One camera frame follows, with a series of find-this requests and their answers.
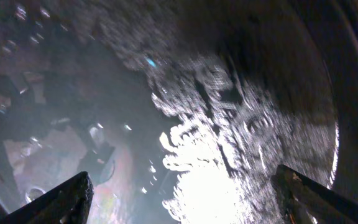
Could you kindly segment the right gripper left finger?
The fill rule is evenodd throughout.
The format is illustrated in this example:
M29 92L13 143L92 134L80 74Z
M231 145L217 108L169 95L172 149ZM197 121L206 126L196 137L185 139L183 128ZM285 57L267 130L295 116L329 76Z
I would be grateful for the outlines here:
M0 224L86 224L93 195L91 178L83 171L8 214L0 220Z

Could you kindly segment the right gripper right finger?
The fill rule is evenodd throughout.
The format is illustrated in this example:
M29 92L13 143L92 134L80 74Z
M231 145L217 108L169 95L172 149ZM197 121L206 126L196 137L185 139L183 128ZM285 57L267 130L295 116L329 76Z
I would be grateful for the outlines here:
M283 164L271 182L285 223L358 223L358 204Z

